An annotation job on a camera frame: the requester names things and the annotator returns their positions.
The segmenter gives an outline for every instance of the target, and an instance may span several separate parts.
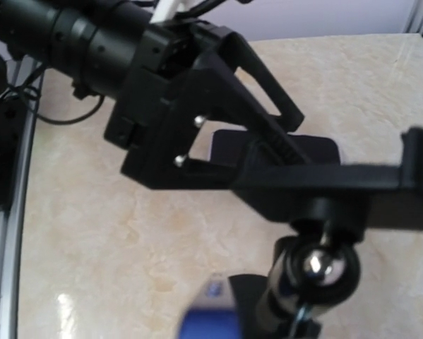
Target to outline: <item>table surface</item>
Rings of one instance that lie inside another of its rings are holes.
[[[400,133],[423,126],[423,39],[367,35],[252,44],[306,115],[300,133],[334,138],[348,162],[397,163]],[[240,74],[256,97],[274,106]],[[86,112],[54,71],[41,112]],[[149,191],[119,174],[102,139],[113,102],[69,127],[37,125],[23,234],[19,338],[173,338],[212,272],[266,273],[287,225],[229,192]],[[194,152],[204,157],[210,132]],[[321,317],[323,338],[423,338],[423,234],[367,232],[356,294]]]

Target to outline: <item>black plastic bracket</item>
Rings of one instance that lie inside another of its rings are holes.
[[[322,232],[327,225],[360,242],[366,228],[423,231],[423,129],[411,128],[403,143],[399,167],[254,169],[256,160],[247,156],[232,190],[266,219],[290,222],[299,233]]]

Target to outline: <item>metal frame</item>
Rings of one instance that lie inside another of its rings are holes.
[[[21,84],[36,65],[37,62],[31,58],[18,63],[10,61],[8,74],[12,84]],[[42,79],[35,85],[41,87]],[[28,114],[18,156],[11,208],[0,210],[0,339],[17,337],[21,239],[34,130],[35,117]]]

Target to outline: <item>blue object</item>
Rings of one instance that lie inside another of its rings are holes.
[[[230,309],[192,309],[178,339],[242,339],[238,315]]]

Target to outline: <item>marble countertop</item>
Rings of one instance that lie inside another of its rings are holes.
[[[348,162],[397,163],[400,132],[423,126],[423,39],[367,35],[252,44]],[[274,106],[240,74],[257,98]],[[48,72],[41,112],[89,110]],[[213,272],[267,273],[287,225],[229,192],[149,191],[123,177],[124,151],[102,139],[113,102],[82,124],[37,124],[20,277],[19,338],[173,338]],[[207,126],[195,151],[204,156]],[[323,338],[423,338],[423,234],[367,232],[362,282],[321,317]]]

